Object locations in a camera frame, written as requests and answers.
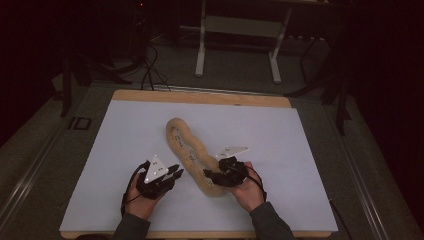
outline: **beige rope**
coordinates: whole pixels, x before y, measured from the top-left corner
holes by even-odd
[[[191,134],[184,120],[180,118],[169,120],[166,124],[166,138],[169,147],[203,193],[210,197],[222,196],[225,193],[224,187],[215,185],[211,179],[204,176],[203,169],[220,172],[218,161],[210,156],[203,143]]]

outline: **white desk leg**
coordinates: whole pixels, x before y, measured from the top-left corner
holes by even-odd
[[[206,0],[202,1],[202,18],[200,19],[200,46],[197,54],[196,72],[197,77],[203,76],[203,66],[205,64],[205,9]]]
[[[281,83],[280,71],[278,70],[277,55],[280,51],[280,46],[283,42],[284,34],[286,33],[287,24],[289,23],[292,11],[292,8],[287,9],[286,17],[284,19],[284,22],[281,24],[280,32],[277,37],[277,43],[275,45],[274,51],[269,53],[269,63],[271,65],[272,78],[274,80],[274,83],[277,84]]]

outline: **dark background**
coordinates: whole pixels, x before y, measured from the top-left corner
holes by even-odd
[[[62,71],[64,45],[73,43],[97,61],[131,57],[135,3],[98,3],[0,3],[0,146],[54,95],[51,79]],[[368,12],[350,19],[350,41],[340,48],[349,52],[356,46],[349,93],[424,230],[424,6],[400,0],[360,4]],[[150,6],[152,22],[171,38],[178,38],[179,25],[199,25],[200,1]]]

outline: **human hand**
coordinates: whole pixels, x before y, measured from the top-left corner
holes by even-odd
[[[254,178],[257,182],[261,183],[260,177],[257,173],[255,173],[255,171],[253,171],[252,163],[245,162],[244,165],[247,167],[249,176]],[[240,206],[248,212],[257,208],[265,201],[262,190],[250,178],[247,178],[242,184],[236,187],[227,188],[227,190],[234,195]]]
[[[152,215],[156,204],[163,195],[157,199],[148,199],[143,197],[136,188],[139,177],[140,174],[138,173],[131,182],[130,189],[128,190],[127,204],[125,204],[125,212],[135,215],[141,219],[148,220]]]

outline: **gray sleeve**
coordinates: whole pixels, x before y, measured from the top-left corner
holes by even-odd
[[[149,221],[125,213],[113,234],[113,240],[144,240],[149,227]]]
[[[281,219],[270,202],[265,202],[249,213],[256,236],[261,240],[295,239],[286,222]]]

